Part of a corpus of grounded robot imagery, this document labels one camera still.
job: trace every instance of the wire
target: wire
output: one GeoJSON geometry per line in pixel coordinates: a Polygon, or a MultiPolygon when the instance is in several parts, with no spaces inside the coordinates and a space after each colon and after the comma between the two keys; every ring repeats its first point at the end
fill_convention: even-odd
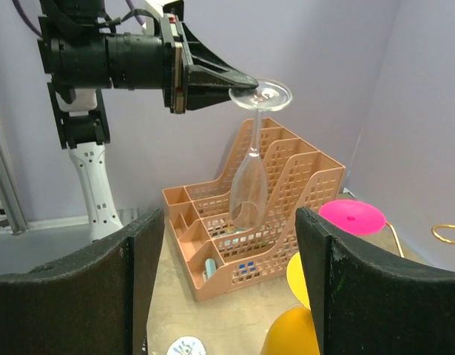
{"type": "MultiPolygon", "coordinates": [[[[135,5],[133,4],[132,0],[125,0],[127,5],[129,6],[130,10],[135,10],[135,5]]],[[[137,19],[137,22],[143,26],[145,24],[144,20],[140,16],[135,17],[137,19]]]]}
{"type": "Polygon", "coordinates": [[[119,24],[121,24],[122,22],[125,22],[126,20],[128,20],[129,18],[132,18],[133,16],[146,16],[146,17],[153,18],[153,24],[155,26],[155,35],[157,36],[160,34],[160,22],[153,16],[153,14],[151,12],[149,12],[147,10],[143,10],[143,9],[130,10],[129,13],[127,13],[122,18],[117,17],[117,18],[114,18],[112,21],[97,24],[95,27],[96,28],[104,28],[104,27],[111,28],[114,26],[118,26],[119,24]]]}
{"type": "Polygon", "coordinates": [[[23,22],[32,30],[33,33],[35,33],[38,37],[41,36],[41,32],[38,31],[38,29],[35,27],[34,24],[30,21],[30,19],[27,17],[27,14],[24,12],[23,8],[21,7],[20,1],[19,0],[12,0],[12,4],[15,7],[15,10],[17,10],[18,15],[20,18],[23,20],[23,22]]]}

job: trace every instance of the pink lid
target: pink lid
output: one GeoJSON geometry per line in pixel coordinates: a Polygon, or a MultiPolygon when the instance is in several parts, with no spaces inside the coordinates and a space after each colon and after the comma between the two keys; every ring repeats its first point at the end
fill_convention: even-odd
{"type": "Polygon", "coordinates": [[[383,213],[375,207],[355,200],[326,203],[319,215],[350,234],[363,236],[377,233],[386,224],[383,213]]]}

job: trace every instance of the gold ring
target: gold ring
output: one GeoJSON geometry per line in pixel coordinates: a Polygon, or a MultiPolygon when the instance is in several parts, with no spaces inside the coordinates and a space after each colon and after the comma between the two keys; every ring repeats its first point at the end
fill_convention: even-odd
{"type": "Polygon", "coordinates": [[[439,233],[437,232],[437,230],[438,230],[438,229],[441,229],[441,228],[455,229],[455,226],[452,225],[452,224],[436,224],[436,225],[431,229],[431,233],[433,233],[433,236],[435,236],[437,239],[441,240],[441,241],[444,242],[444,243],[455,245],[455,240],[449,240],[449,239],[443,238],[443,237],[441,237],[441,236],[439,235],[439,233]]]}

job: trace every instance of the blue object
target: blue object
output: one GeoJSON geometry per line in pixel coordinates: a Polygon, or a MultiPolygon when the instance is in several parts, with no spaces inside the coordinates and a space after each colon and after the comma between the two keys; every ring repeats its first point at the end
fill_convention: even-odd
{"type": "Polygon", "coordinates": [[[215,265],[214,259],[210,258],[206,260],[204,265],[206,266],[206,278],[209,280],[218,268],[215,265]]]}

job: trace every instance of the table surface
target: table surface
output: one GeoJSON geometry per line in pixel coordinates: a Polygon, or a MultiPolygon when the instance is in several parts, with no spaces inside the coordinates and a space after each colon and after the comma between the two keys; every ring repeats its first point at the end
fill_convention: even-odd
{"type": "MultiPolygon", "coordinates": [[[[397,254],[387,229],[364,239],[397,254]]],[[[402,247],[408,259],[421,262],[402,247]]],[[[208,355],[258,355],[270,325],[295,305],[299,302],[286,276],[195,302],[167,220],[147,325],[149,355],[165,355],[168,347],[184,336],[200,339],[208,355]]]]}

